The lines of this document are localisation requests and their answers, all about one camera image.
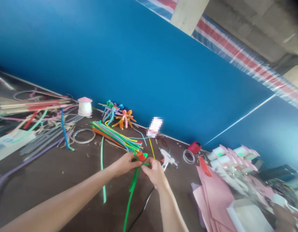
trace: striped tarp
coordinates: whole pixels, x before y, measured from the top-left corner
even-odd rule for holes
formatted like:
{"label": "striped tarp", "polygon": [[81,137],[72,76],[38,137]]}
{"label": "striped tarp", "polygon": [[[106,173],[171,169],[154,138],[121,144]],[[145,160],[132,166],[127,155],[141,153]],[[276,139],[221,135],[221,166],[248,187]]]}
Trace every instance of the striped tarp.
{"label": "striped tarp", "polygon": [[[168,22],[174,13],[177,0],[137,0]],[[227,34],[205,14],[198,22],[192,37],[238,69],[265,85],[293,106],[298,108],[298,88],[282,75]]]}

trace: pipe cleaner figure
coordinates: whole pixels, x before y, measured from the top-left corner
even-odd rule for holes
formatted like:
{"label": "pipe cleaner figure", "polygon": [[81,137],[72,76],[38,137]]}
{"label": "pipe cleaner figure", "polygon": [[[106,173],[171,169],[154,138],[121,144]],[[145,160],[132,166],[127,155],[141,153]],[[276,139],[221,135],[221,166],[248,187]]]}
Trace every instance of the pipe cleaner figure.
{"label": "pipe cleaner figure", "polygon": [[119,111],[122,111],[124,108],[122,104],[120,104],[119,107],[117,107],[117,104],[112,103],[110,100],[107,101],[106,105],[101,103],[99,103],[99,105],[102,105],[105,107],[105,110],[102,114],[103,122],[105,122],[111,116],[111,120],[109,121],[109,123],[111,123],[114,120],[114,114],[116,112],[118,113]]}
{"label": "pipe cleaner figure", "polygon": [[133,119],[132,116],[133,111],[129,110],[128,112],[126,110],[123,110],[122,114],[120,113],[116,113],[117,115],[122,115],[121,116],[117,116],[117,119],[120,119],[120,121],[116,124],[114,124],[112,127],[117,126],[118,124],[120,124],[120,128],[123,130],[123,121],[125,121],[125,128],[128,127],[128,122],[130,124],[130,127],[133,128],[132,123],[130,122],[130,120],[132,119],[134,122],[136,122],[135,119]]}

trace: orange pipe cleaner figure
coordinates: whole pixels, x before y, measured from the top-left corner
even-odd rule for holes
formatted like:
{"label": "orange pipe cleaner figure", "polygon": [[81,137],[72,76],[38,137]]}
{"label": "orange pipe cleaner figure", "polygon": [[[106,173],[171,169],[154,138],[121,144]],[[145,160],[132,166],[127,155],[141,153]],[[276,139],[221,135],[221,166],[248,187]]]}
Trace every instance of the orange pipe cleaner figure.
{"label": "orange pipe cleaner figure", "polygon": [[120,124],[120,128],[123,130],[123,121],[125,121],[125,128],[127,128],[128,126],[128,122],[130,124],[130,127],[133,128],[132,126],[132,123],[130,122],[130,120],[132,119],[134,122],[136,122],[135,119],[133,119],[133,116],[132,116],[132,113],[133,111],[132,110],[129,110],[128,112],[126,110],[123,110],[122,111],[123,114],[120,114],[120,113],[117,113],[118,115],[121,115],[121,116],[117,116],[116,119],[120,119],[120,121],[114,125],[112,125],[112,127],[114,126],[117,126],[118,124]]}

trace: forearm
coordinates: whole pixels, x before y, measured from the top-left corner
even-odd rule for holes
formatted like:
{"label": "forearm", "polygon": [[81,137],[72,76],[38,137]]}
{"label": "forearm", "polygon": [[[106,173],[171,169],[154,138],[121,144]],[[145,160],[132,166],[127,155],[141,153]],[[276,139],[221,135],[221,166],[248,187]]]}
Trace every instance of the forearm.
{"label": "forearm", "polygon": [[114,177],[108,167],[19,216],[0,232],[59,231]]}
{"label": "forearm", "polygon": [[169,186],[159,190],[164,232],[188,232],[174,194]]}

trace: hand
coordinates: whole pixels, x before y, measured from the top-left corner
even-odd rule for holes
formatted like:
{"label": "hand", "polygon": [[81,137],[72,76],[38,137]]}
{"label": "hand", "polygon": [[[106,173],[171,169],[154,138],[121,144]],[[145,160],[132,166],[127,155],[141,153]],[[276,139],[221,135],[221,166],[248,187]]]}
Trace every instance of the hand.
{"label": "hand", "polygon": [[121,176],[133,168],[139,167],[142,162],[136,161],[132,152],[125,153],[120,159],[115,161],[109,168],[114,172],[115,177]]}
{"label": "hand", "polygon": [[167,190],[169,188],[169,184],[160,162],[153,158],[148,158],[145,162],[148,162],[149,166],[146,167],[142,165],[141,169],[149,177],[155,189],[158,192],[161,190]]}

